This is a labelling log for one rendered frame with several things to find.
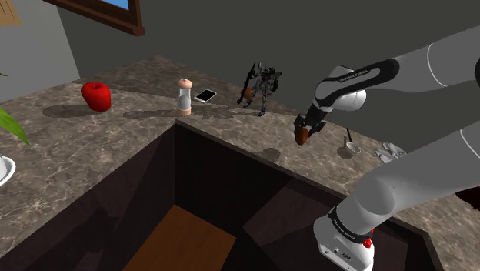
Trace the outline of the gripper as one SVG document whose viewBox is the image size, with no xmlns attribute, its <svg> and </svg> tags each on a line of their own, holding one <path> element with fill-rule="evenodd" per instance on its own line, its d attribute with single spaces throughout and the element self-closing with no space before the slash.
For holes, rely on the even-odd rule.
<svg viewBox="0 0 480 271">
<path fill-rule="evenodd" d="M 301 114 L 298 114 L 295 121 L 294 127 L 295 131 L 298 131 L 305 126 L 309 126 L 311 129 L 308 131 L 308 135 L 311 136 L 316 132 L 320 132 L 325 124 L 326 121 L 324 118 L 327 116 L 327 112 L 321 110 L 316 105 L 312 104 L 308 109 L 305 118 Z"/>
</svg>

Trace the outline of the brown egg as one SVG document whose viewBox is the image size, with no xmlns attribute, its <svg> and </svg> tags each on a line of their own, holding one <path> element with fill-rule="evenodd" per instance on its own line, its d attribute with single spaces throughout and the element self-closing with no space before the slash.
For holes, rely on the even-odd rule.
<svg viewBox="0 0 480 271">
<path fill-rule="evenodd" d="M 308 138 L 310 137 L 309 131 L 305 127 L 301 127 L 294 131 L 295 134 L 295 141 L 298 145 L 303 145 L 307 142 Z"/>
</svg>

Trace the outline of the dark grey robot figure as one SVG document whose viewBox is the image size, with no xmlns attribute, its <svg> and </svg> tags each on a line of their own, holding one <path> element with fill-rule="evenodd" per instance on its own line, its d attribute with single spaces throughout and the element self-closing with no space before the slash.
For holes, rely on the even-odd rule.
<svg viewBox="0 0 480 271">
<path fill-rule="evenodd" d="M 262 95 L 262 107 L 258 116 L 262 117 L 266 113 L 266 102 L 268 98 L 278 89 L 278 78 L 281 75 L 282 72 L 277 72 L 273 67 L 264 67 L 261 62 L 258 64 L 254 62 L 250 71 L 248 72 L 246 80 L 244 81 L 243 90 L 241 91 L 241 95 L 237 100 L 237 104 L 239 105 L 242 102 L 245 93 L 247 92 L 249 81 L 253 78 L 258 78 L 254 86 L 252 87 L 252 93 L 250 97 L 247 98 L 247 101 L 245 102 L 243 107 L 249 107 L 252 103 L 253 98 L 256 96 L 256 93 L 260 92 Z"/>
</svg>

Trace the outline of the crumpled grey cloth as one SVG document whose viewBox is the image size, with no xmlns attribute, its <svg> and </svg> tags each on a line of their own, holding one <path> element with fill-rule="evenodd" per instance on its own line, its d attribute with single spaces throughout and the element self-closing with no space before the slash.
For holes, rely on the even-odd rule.
<svg viewBox="0 0 480 271">
<path fill-rule="evenodd" d="M 391 142 L 383 142 L 381 147 L 375 148 L 375 154 L 384 163 L 407 155 L 407 152 Z"/>
</svg>

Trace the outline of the white phone, black screen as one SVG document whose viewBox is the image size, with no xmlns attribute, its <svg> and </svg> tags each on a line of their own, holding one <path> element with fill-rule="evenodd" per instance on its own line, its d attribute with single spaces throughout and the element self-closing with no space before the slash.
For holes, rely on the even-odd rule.
<svg viewBox="0 0 480 271">
<path fill-rule="evenodd" d="M 200 92 L 199 94 L 197 94 L 194 97 L 194 100 L 196 100 L 198 102 L 206 103 L 206 102 L 210 101 L 215 96 L 216 96 L 216 92 L 214 92 L 210 89 L 205 89 L 202 92 Z"/>
</svg>

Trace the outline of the clear pepper mill, tan ends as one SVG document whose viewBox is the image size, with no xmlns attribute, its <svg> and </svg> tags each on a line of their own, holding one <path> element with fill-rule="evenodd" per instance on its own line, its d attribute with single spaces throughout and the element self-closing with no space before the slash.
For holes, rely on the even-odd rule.
<svg viewBox="0 0 480 271">
<path fill-rule="evenodd" d="M 192 82 L 188 79 L 180 79 L 178 81 L 178 104 L 177 112 L 180 116 L 191 114 L 191 88 Z"/>
</svg>

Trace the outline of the brown framed window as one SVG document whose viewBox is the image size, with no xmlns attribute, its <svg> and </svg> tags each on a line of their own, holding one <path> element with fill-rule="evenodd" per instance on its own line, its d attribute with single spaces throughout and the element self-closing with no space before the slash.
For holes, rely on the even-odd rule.
<svg viewBox="0 0 480 271">
<path fill-rule="evenodd" d="M 104 0 L 43 0 L 75 14 L 111 26 L 133 36 L 143 36 L 140 0 L 126 0 L 127 8 Z"/>
</svg>

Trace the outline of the red apple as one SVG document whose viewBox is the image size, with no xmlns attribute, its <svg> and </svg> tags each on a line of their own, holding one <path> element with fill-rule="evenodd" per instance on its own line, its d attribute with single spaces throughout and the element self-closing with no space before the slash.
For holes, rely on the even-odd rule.
<svg viewBox="0 0 480 271">
<path fill-rule="evenodd" d="M 81 94 L 90 109 L 105 112 L 111 108 L 111 92 L 102 82 L 87 82 L 81 87 Z"/>
</svg>

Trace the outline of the green plant in white pot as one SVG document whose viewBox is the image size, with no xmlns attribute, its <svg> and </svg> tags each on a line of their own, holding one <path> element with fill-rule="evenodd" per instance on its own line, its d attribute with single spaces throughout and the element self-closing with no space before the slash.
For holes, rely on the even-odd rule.
<svg viewBox="0 0 480 271">
<path fill-rule="evenodd" d="M 0 128 L 21 139 L 26 145 L 30 144 L 20 124 L 2 108 L 0 108 Z M 0 152 L 0 186 L 10 180 L 15 170 L 15 161 Z"/>
</svg>

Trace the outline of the small white black-handled measuring cup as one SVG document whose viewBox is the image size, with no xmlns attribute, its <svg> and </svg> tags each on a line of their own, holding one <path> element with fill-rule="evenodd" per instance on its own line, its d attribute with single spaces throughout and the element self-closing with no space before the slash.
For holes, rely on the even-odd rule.
<svg viewBox="0 0 480 271">
<path fill-rule="evenodd" d="M 352 155 L 361 153 L 361 149 L 352 141 L 349 128 L 346 129 L 346 132 L 347 135 L 344 137 L 344 148 Z"/>
</svg>

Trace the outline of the tan wall picture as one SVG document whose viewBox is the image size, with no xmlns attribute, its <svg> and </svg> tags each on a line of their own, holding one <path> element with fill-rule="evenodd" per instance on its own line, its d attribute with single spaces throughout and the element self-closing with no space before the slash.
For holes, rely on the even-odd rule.
<svg viewBox="0 0 480 271">
<path fill-rule="evenodd" d="M 20 25 L 21 20 L 12 0 L 0 0 L 0 26 Z"/>
</svg>

